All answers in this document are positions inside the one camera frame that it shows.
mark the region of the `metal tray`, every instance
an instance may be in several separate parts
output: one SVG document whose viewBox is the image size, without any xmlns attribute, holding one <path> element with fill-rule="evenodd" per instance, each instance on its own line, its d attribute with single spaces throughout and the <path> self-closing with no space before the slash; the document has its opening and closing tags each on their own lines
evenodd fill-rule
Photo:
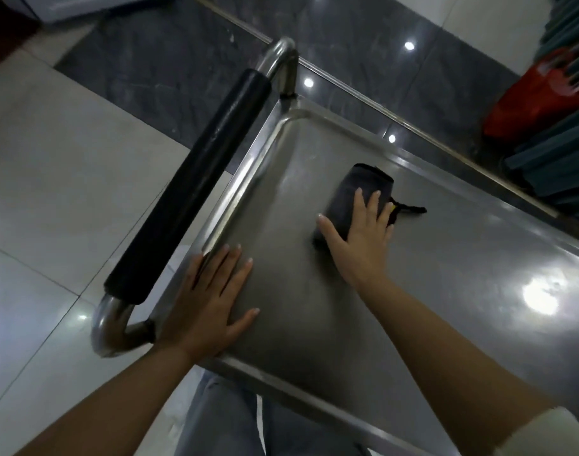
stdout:
<svg viewBox="0 0 579 456">
<path fill-rule="evenodd" d="M 191 255 L 241 243 L 255 266 L 234 315 L 262 312 L 203 366 L 379 452 L 457 454 L 391 341 L 311 244 L 355 163 L 429 210 L 400 215 L 393 280 L 579 415 L 579 242 L 301 97 L 277 103 L 151 318 L 168 313 Z"/>
</svg>

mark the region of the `hand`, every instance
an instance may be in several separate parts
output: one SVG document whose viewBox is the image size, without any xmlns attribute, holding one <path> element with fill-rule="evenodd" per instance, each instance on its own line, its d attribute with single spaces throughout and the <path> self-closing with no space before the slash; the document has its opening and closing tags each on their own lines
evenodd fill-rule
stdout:
<svg viewBox="0 0 579 456">
<path fill-rule="evenodd" d="M 203 255 L 193 258 L 155 348 L 179 348 L 193 365 L 217 355 L 249 328 L 259 309 L 248 310 L 228 325 L 232 305 L 253 267 L 250 259 L 231 277 L 240 256 L 240 247 L 229 252 L 224 245 L 198 278 Z"/>
<path fill-rule="evenodd" d="M 393 226 L 387 227 L 395 205 L 387 203 L 377 218 L 380 192 L 374 192 L 366 207 L 361 189 L 355 191 L 353 218 L 344 241 L 331 221 L 323 214 L 317 226 L 325 237 L 340 275 L 358 292 L 379 278 L 386 278 L 387 245 Z"/>
</svg>

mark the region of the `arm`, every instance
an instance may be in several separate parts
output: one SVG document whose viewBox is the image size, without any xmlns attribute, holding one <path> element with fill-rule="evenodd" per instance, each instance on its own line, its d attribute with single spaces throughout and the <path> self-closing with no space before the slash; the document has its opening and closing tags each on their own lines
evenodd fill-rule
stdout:
<svg viewBox="0 0 579 456">
<path fill-rule="evenodd" d="M 258 314 L 251 309 L 227 326 L 232 305 L 252 268 L 249 260 L 231 277 L 240 254 L 240 248 L 229 252 L 224 246 L 198 278 L 203 257 L 196 256 L 154 347 L 16 456 L 133 455 L 188 370 L 232 344 Z"/>
<path fill-rule="evenodd" d="M 393 206 L 386 205 L 377 219 L 378 196 L 366 206 L 361 190 L 355 193 L 346 242 L 329 219 L 319 216 L 334 262 L 385 329 L 461 454 L 492 454 L 554 404 L 388 279 L 385 260 L 393 226 L 386 225 Z"/>
</svg>

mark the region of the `red plastic bag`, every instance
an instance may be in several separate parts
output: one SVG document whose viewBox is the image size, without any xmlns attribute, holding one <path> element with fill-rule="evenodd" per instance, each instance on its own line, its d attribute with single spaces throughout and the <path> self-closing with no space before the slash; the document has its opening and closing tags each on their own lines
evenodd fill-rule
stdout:
<svg viewBox="0 0 579 456">
<path fill-rule="evenodd" d="M 554 67 L 561 59 L 562 68 Z M 568 48 L 546 56 L 509 88 L 483 123 L 484 136 L 515 146 L 579 109 L 579 86 L 565 71 L 574 59 Z"/>
</svg>

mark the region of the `gray pants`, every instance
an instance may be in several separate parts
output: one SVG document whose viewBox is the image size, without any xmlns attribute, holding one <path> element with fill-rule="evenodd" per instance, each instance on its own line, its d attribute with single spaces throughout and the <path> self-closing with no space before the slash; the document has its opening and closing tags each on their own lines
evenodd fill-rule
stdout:
<svg viewBox="0 0 579 456">
<path fill-rule="evenodd" d="M 264 456 L 256 396 L 237 383 L 203 375 L 175 456 Z M 267 456 L 369 456 L 348 438 L 267 399 L 262 407 Z"/>
</svg>

